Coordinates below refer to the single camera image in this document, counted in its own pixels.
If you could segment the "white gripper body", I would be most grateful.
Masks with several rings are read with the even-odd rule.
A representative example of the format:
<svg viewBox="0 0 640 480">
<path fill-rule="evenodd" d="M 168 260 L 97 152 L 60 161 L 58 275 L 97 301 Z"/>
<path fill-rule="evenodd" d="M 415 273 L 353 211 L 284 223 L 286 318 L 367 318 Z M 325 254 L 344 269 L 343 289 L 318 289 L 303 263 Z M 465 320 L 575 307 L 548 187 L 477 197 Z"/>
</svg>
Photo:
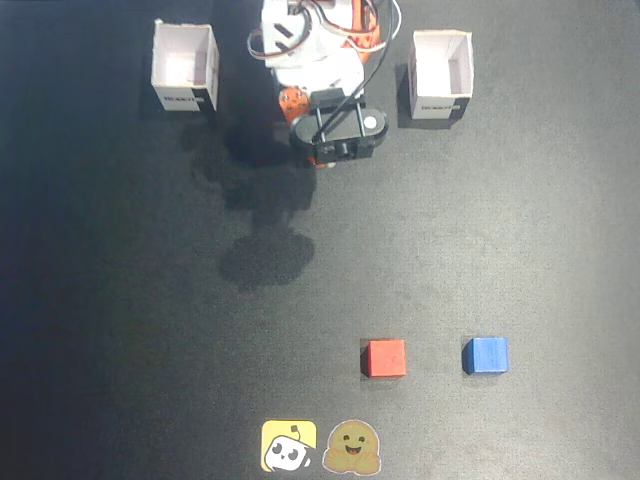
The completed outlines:
<svg viewBox="0 0 640 480">
<path fill-rule="evenodd" d="M 263 16 L 261 27 L 264 50 L 279 55 L 265 66 L 280 85 L 308 93 L 339 88 L 350 95 L 364 81 L 358 53 L 323 26 L 318 14 Z"/>
</svg>

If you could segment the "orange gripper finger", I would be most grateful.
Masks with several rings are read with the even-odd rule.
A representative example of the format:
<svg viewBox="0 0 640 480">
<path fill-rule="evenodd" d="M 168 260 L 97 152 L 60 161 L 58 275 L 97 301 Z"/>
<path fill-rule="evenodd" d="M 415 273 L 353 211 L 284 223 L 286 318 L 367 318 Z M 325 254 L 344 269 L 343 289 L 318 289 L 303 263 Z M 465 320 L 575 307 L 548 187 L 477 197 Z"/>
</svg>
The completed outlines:
<svg viewBox="0 0 640 480">
<path fill-rule="evenodd" d="M 278 102 L 288 125 L 297 118 L 310 112 L 310 99 L 307 93 L 297 87 L 286 87 L 279 92 Z"/>
</svg>

